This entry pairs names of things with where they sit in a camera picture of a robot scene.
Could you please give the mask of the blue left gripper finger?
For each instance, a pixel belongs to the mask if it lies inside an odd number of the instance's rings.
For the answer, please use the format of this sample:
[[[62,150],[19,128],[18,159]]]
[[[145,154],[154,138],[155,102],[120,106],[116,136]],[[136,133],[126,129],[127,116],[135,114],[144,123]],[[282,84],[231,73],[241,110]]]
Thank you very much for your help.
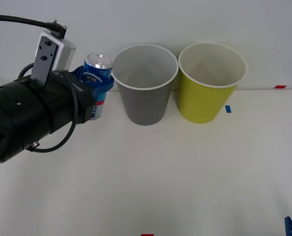
[[[73,76],[75,76],[79,82],[82,81],[83,69],[84,69],[84,66],[82,65],[82,66],[79,66],[78,68],[76,68],[72,72]]]
[[[113,76],[110,76],[109,80],[105,84],[94,85],[93,83],[86,82],[86,86],[91,88],[92,95],[94,98],[97,98],[100,94],[111,90],[113,88],[113,85],[114,85]]]

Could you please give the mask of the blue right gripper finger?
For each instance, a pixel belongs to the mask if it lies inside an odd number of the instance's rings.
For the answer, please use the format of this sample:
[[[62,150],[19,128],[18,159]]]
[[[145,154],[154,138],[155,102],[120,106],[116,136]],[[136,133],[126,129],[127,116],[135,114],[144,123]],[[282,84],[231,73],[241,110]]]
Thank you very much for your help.
[[[286,236],[292,236],[292,220],[289,216],[285,217],[284,220]]]

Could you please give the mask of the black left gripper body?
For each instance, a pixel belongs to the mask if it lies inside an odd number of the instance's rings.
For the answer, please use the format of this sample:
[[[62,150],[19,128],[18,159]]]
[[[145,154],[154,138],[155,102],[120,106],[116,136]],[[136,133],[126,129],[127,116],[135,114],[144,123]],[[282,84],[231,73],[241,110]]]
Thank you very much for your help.
[[[95,99],[89,86],[80,82],[68,71],[50,72],[46,85],[46,91],[49,92],[46,104],[52,114],[50,133],[56,132],[73,120],[74,102],[67,79],[72,82],[77,98],[78,117],[76,123],[87,122],[93,111]]]

